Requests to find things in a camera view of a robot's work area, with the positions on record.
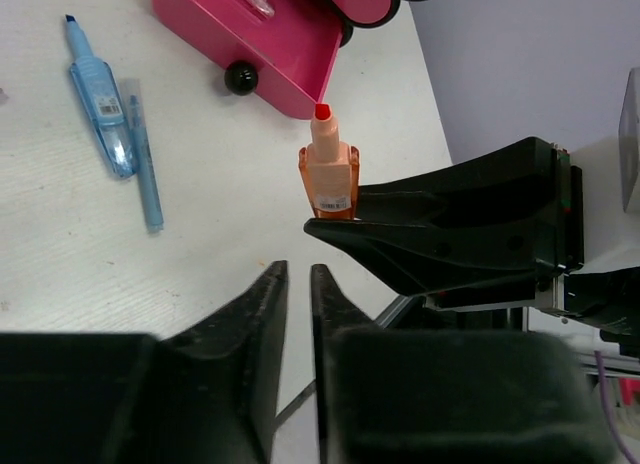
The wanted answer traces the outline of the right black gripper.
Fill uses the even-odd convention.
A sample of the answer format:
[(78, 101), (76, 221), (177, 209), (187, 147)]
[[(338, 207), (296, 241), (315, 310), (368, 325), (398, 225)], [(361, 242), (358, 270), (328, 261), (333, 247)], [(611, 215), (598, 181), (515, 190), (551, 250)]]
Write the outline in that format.
[(618, 140), (582, 148), (572, 162), (581, 179), (563, 210), (565, 271), (564, 230), (530, 217), (558, 196), (556, 172), (569, 168), (570, 157), (537, 137), (430, 173), (363, 185), (361, 220), (311, 219), (304, 230), (396, 293), (428, 296), (441, 309), (531, 301), (537, 281), (561, 274), (536, 294), (538, 310), (595, 327), (606, 342), (637, 344), (639, 212), (623, 209)]

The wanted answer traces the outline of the orange translucent correction pen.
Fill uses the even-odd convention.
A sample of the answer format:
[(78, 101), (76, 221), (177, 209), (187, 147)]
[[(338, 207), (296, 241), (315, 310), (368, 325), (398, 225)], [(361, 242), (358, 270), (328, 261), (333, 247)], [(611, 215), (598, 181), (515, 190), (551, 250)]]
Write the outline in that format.
[(298, 168), (315, 218), (353, 220), (360, 175), (360, 153), (342, 141), (329, 104), (315, 105), (311, 142), (300, 149)]

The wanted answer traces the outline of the black pink drawer organizer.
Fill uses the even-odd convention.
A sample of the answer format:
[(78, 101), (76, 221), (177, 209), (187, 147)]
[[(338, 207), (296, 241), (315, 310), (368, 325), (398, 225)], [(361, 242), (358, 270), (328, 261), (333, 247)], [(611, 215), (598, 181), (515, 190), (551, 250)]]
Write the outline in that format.
[(394, 18), (404, 1), (268, 0), (265, 19), (243, 0), (151, 0), (160, 22), (224, 70), (238, 96), (257, 94), (286, 116), (309, 119), (340, 47), (357, 28)]

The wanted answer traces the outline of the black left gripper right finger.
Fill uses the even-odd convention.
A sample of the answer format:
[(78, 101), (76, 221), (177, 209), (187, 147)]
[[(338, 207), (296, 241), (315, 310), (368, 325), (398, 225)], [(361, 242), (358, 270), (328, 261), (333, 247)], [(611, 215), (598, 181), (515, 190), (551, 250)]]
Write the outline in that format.
[(324, 463), (610, 463), (615, 445), (560, 339), (394, 330), (310, 271)]

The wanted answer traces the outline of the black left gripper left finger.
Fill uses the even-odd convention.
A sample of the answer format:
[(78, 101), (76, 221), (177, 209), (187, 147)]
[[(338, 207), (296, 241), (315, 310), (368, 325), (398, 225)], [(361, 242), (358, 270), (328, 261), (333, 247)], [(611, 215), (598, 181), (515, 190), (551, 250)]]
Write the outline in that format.
[(5, 333), (5, 463), (266, 463), (287, 318), (288, 266), (168, 338)]

